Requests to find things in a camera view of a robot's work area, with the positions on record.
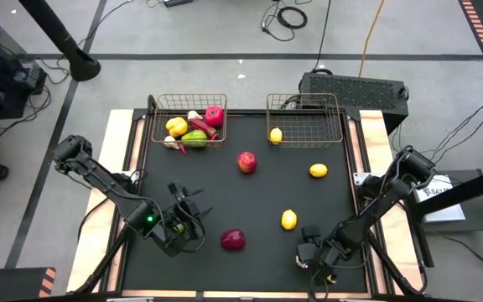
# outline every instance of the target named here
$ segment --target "yellow lemon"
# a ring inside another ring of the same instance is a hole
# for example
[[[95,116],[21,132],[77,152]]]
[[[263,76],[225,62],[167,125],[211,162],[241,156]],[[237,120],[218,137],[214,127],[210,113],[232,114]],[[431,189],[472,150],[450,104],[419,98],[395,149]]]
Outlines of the yellow lemon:
[[[314,177],[324,177],[327,175],[325,164],[313,164],[310,166],[310,174]]]
[[[279,128],[274,128],[269,133],[269,139],[272,140],[272,144],[278,144],[283,140],[283,132]]]
[[[285,230],[292,230],[298,223],[298,216],[292,210],[286,210],[281,218],[281,225]]]

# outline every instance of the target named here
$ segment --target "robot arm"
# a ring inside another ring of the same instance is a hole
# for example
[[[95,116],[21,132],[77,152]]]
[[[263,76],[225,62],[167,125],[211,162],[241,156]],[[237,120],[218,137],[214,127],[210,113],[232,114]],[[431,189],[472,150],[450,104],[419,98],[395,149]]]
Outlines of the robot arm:
[[[321,272],[323,278],[315,280],[317,284],[334,283],[334,266],[340,260],[350,260],[364,242],[377,244],[371,234],[371,226],[399,200],[405,199],[416,189],[426,187],[435,175],[434,166],[412,147],[404,148],[382,177],[368,176],[358,187],[358,195],[369,202],[357,216],[340,222],[323,240],[319,239],[317,226],[306,226],[302,229],[304,243],[298,245],[296,262],[303,268]],[[384,253],[378,255],[383,258],[383,264],[392,272],[397,283],[403,283],[405,278],[399,274],[390,258]],[[408,284],[399,285],[411,289]]]
[[[70,135],[59,143],[53,155],[57,171],[62,174],[73,171],[82,176],[117,205],[128,227],[143,238],[151,237],[170,257],[184,251],[189,240],[199,239],[196,227],[204,231],[199,210],[185,198],[185,189],[182,192],[175,184],[169,185],[177,202],[164,210],[152,199],[128,193],[111,172],[92,158],[91,143],[83,137]]]

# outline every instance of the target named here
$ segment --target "gray floor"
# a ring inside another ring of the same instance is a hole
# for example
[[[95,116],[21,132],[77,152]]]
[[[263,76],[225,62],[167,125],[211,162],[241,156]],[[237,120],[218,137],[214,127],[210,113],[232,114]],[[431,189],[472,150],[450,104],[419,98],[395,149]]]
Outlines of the gray floor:
[[[121,0],[107,0],[104,14]],[[49,1],[75,39],[85,38],[98,0]],[[323,52],[360,54],[377,9],[376,0],[335,0]],[[309,16],[305,29],[290,43],[263,34],[260,18],[268,1],[199,0],[177,8],[148,8],[135,0],[113,13],[98,29],[93,54],[314,54],[319,47],[325,1],[301,7]],[[29,53],[55,54],[56,48],[18,1],[0,0],[0,24]],[[277,34],[289,34],[279,27]],[[387,0],[374,31],[370,54],[478,55],[480,48],[455,0]],[[264,108],[268,93],[293,93],[313,60],[103,60],[101,74],[79,84],[62,137],[75,133],[100,152],[111,109],[144,107],[148,94],[220,92],[231,108]],[[323,60],[336,74],[356,76],[356,60]],[[54,78],[61,74],[50,72]],[[410,88],[410,115],[402,125],[402,145],[419,149],[439,141],[483,103],[483,61],[368,61],[364,76],[404,81]],[[0,163],[11,168],[0,183],[0,268],[4,267],[18,225],[70,80],[50,88],[51,106],[34,122],[17,126],[0,138]],[[36,96],[33,102],[41,103]],[[483,119],[483,111],[455,139],[466,137]],[[0,121],[5,125],[10,121]],[[483,127],[467,143],[448,152],[439,169],[483,169]],[[76,233],[88,192],[50,169],[19,267],[57,268],[55,293],[65,292]],[[453,234],[483,254],[483,233]],[[482,300],[483,263],[461,246],[430,237],[435,268],[428,270],[428,293],[435,297]]]

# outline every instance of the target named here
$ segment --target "wire basket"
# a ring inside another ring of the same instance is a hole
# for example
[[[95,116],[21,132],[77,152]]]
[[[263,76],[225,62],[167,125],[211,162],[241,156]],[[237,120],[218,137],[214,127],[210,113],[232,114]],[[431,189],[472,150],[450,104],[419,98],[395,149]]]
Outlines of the wire basket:
[[[327,148],[342,141],[342,125],[336,96],[332,93],[267,95],[267,139],[281,129],[283,140],[274,146]]]
[[[216,128],[219,134],[216,140],[201,141],[205,147],[221,147],[226,138],[226,95],[224,94],[164,94],[159,96],[154,112],[152,125],[152,141],[164,143],[169,135],[165,128],[167,121],[173,117],[183,117],[187,121],[188,112],[197,111],[202,117],[209,106],[219,106],[223,109],[223,125]]]

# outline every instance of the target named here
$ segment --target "red apple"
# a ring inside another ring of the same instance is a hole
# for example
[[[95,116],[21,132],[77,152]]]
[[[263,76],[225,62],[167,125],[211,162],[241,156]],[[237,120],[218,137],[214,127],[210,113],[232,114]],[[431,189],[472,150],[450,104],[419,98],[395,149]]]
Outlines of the red apple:
[[[243,173],[252,173],[258,165],[257,156],[253,152],[242,152],[238,155],[238,165]]]
[[[221,247],[226,250],[240,250],[245,247],[245,234],[240,229],[232,229],[221,235]]]

